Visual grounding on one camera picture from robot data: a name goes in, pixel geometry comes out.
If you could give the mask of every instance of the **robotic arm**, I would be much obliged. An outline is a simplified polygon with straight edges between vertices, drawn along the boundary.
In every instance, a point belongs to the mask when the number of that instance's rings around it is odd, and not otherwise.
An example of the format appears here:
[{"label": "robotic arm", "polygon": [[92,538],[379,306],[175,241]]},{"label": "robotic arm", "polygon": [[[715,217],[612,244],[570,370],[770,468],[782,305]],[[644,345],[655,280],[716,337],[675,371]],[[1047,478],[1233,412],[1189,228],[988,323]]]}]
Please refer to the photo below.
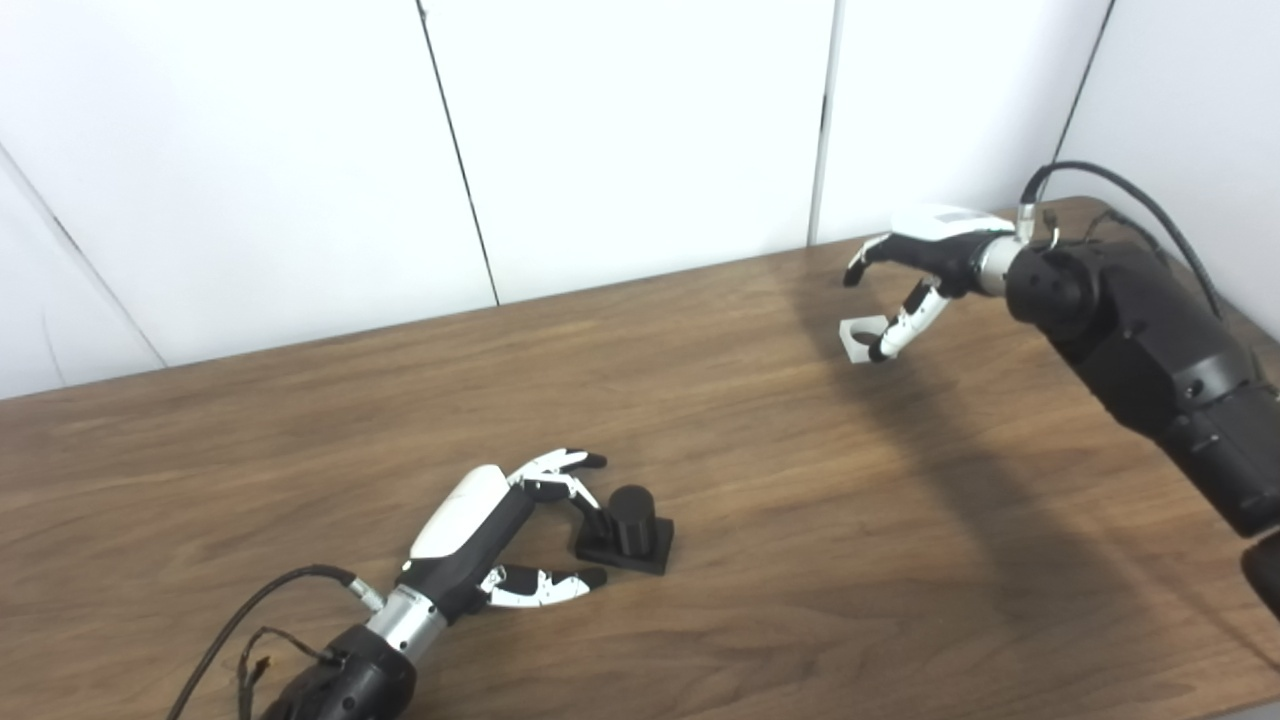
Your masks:
[{"label": "robotic arm", "polygon": [[[961,215],[952,209],[931,208],[924,215],[947,228],[913,237],[895,217],[893,232],[868,241],[855,256],[845,284],[856,286],[872,263],[892,261],[929,273],[922,281],[929,287],[925,299],[1004,297],[1014,319],[1043,333],[1111,416],[1155,442],[1236,533],[1252,538],[1280,525],[1276,389],[1252,354],[1151,251],[1133,242],[1033,247],[1027,196],[1016,229],[989,217],[974,229],[975,220],[957,223]],[[892,357],[905,346],[900,338],[928,327],[932,316],[916,318],[927,300],[913,300],[920,287],[897,320],[878,319],[884,329],[870,343],[858,342],[850,328],[867,332],[874,319],[841,323],[854,363]],[[933,315],[941,306],[933,305]],[[915,329],[895,334],[904,324]],[[1247,578],[1280,618],[1276,568],[1280,533],[1244,556]]]},{"label": "robotic arm", "polygon": [[417,665],[463,615],[566,602],[603,585],[602,568],[564,573],[495,561],[535,503],[568,500],[588,523],[600,523],[599,503],[568,473],[604,464],[600,455],[557,450],[511,475],[497,465],[467,473],[413,541],[385,603],[372,602],[372,616],[334,638],[262,717],[393,720],[413,697]]}]

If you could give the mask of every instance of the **connector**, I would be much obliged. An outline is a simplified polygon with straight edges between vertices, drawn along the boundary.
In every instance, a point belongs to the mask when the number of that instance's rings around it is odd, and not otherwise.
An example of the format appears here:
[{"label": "connector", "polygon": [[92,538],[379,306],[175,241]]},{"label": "connector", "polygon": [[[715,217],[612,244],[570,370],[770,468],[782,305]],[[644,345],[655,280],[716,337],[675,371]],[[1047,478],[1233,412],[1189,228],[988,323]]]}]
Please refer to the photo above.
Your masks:
[{"label": "connector", "polygon": [[360,602],[362,602],[365,607],[367,607],[372,612],[378,612],[383,607],[387,607],[387,601],[383,598],[383,596],[378,591],[375,591],[372,585],[370,585],[365,580],[361,580],[360,578],[352,580],[351,584],[347,585],[347,591],[351,592],[351,594],[356,596],[356,598],[360,600]]},{"label": "connector", "polygon": [[1018,222],[1014,227],[1014,240],[1027,245],[1036,234],[1036,204],[1023,202],[1018,206]]}]

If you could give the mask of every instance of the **white wall panel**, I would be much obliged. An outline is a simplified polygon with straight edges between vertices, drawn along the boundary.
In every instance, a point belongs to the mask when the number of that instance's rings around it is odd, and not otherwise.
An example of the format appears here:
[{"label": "white wall panel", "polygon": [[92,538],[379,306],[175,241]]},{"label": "white wall panel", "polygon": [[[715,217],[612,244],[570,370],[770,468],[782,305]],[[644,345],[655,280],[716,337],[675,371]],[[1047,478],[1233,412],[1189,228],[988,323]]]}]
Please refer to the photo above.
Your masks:
[{"label": "white wall panel", "polygon": [[9,0],[0,102],[172,363],[493,304],[410,0]]},{"label": "white wall panel", "polygon": [[831,0],[444,0],[503,302],[804,245]]},{"label": "white wall panel", "polygon": [[160,366],[0,152],[0,397]]},{"label": "white wall panel", "polygon": [[847,0],[818,241],[887,228],[916,202],[1015,205],[1053,156],[1106,9]]},{"label": "white wall panel", "polygon": [[[1280,337],[1280,4],[1121,0],[1062,159],[1146,190],[1196,246],[1221,293]],[[1155,229],[1105,182],[1062,172],[1048,197],[1094,195]]]}]

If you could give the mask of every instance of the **black cable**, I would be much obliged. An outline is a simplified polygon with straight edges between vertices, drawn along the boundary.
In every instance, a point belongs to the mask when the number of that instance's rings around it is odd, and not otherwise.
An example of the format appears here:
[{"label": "black cable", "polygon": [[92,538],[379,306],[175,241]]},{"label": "black cable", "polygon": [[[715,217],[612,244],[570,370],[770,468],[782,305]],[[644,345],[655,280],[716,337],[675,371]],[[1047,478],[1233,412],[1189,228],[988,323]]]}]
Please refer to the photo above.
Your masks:
[{"label": "black cable", "polygon": [[214,662],[214,657],[218,656],[218,651],[227,644],[227,639],[233,632],[236,632],[236,626],[241,624],[241,620],[243,620],[259,602],[262,602],[262,598],[278,591],[280,585],[297,580],[298,578],[307,577],[332,578],[343,587],[347,587],[356,580],[355,573],[343,570],[342,568],[334,568],[333,565],[307,565],[306,568],[289,570],[288,573],[262,585],[262,588],[244,601],[244,605],[242,605],[239,610],[232,615],[232,619],[223,625],[221,632],[218,633],[218,637],[215,637],[214,642],[210,643],[209,650],[205,651],[205,656],[200,659],[200,662],[196,664],[196,669],[191,671],[191,678],[187,678],[187,684],[182,687],[182,691],[178,693],[178,698],[173,701],[173,707],[169,708],[169,715],[165,716],[165,720],[178,720],[178,716],[182,715],[183,707],[187,706],[187,701],[191,700],[191,693],[196,691],[196,685],[200,683],[200,679],[205,676],[205,671],[209,670],[209,666]]},{"label": "black cable", "polygon": [[317,652],[307,643],[300,641],[293,633],[282,630],[279,628],[261,626],[256,633],[244,643],[244,650],[241,652],[239,662],[236,664],[236,685],[238,688],[236,693],[236,705],[239,708],[239,720],[252,720],[253,716],[253,685],[261,679],[262,673],[270,665],[270,659],[264,657],[259,660],[253,667],[253,674],[248,671],[248,656],[253,652],[253,646],[257,641],[262,639],[262,635],[276,635],[289,641],[289,644],[296,647],[298,652],[306,655],[307,657],[315,660],[316,662],[333,662],[334,659],[330,657],[328,652]]},{"label": "black cable", "polygon": [[1091,241],[1093,241],[1093,233],[1098,229],[1098,225],[1101,225],[1107,220],[1111,220],[1112,223],[1123,228],[1129,228],[1133,232],[1138,233],[1138,237],[1140,237],[1142,241],[1147,243],[1147,247],[1151,249],[1151,254],[1155,255],[1157,260],[1160,260],[1160,264],[1166,268],[1169,266],[1169,254],[1165,252],[1165,249],[1160,245],[1160,241],[1156,240],[1156,237],[1152,236],[1149,232],[1147,232],[1147,228],[1139,225],[1132,218],[1129,218],[1129,215],[1125,215],[1124,213],[1116,210],[1115,208],[1107,208],[1106,210],[1100,213],[1096,218],[1093,218],[1093,220],[1089,222],[1089,227],[1084,231],[1084,237],[1082,242],[1084,245],[1088,245]]},{"label": "black cable", "polygon": [[1196,249],[1193,249],[1192,243],[1187,241],[1187,237],[1183,234],[1183,231],[1178,229],[1178,225],[1174,224],[1174,220],[1172,218],[1169,217],[1169,213],[1165,213],[1165,209],[1161,208],[1155,200],[1152,200],[1149,195],[1143,192],[1138,186],[1117,176],[1116,173],[1103,168],[1102,165],[1097,165],[1094,163],[1085,163],[1082,160],[1060,160],[1057,163],[1041,165],[1041,168],[1036,170],[1036,174],[1032,176],[1032,179],[1027,181],[1027,187],[1023,188],[1023,197],[1021,197],[1023,205],[1033,205],[1036,202],[1036,196],[1039,193],[1041,186],[1044,184],[1044,181],[1048,179],[1048,176],[1052,174],[1055,170],[1083,170],[1087,173],[1093,173],[1101,178],[1110,181],[1112,184],[1129,193],[1130,197],[1140,202],[1143,208],[1151,211],[1151,214],[1155,215],[1157,220],[1160,220],[1161,227],[1165,228],[1165,232],[1169,233],[1169,237],[1172,238],[1174,245],[1178,246],[1178,251],[1181,252],[1183,258],[1187,259],[1187,265],[1192,269],[1192,273],[1196,274],[1196,281],[1199,282],[1201,290],[1204,291],[1204,300],[1208,301],[1208,309],[1213,313],[1213,315],[1217,319],[1220,320],[1222,319],[1222,309],[1219,306],[1217,302],[1217,291],[1213,290],[1213,281],[1210,279],[1208,272],[1204,269],[1203,263],[1201,263],[1199,256],[1196,255]]}]

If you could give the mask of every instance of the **wooden table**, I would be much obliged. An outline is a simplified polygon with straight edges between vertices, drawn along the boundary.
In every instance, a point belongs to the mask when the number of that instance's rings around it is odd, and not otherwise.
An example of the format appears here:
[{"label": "wooden table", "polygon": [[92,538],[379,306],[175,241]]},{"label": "wooden table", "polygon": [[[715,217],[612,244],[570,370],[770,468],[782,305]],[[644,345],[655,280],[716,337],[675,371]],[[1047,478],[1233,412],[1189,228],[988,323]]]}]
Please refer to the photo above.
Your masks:
[{"label": "wooden table", "polygon": [[[463,473],[564,445],[609,456],[584,473],[602,497],[653,489],[668,575],[462,620],[407,717],[1185,720],[1276,696],[1245,543],[1002,302],[847,363],[838,320],[915,277],[841,288],[855,247],[0,404],[0,716],[160,717],[265,580],[332,562],[385,589]],[[504,557],[577,566],[572,527],[540,510]],[[323,644],[360,620],[326,580],[285,588],[186,717],[233,716],[257,625]],[[260,708],[305,662],[264,648]]]}]

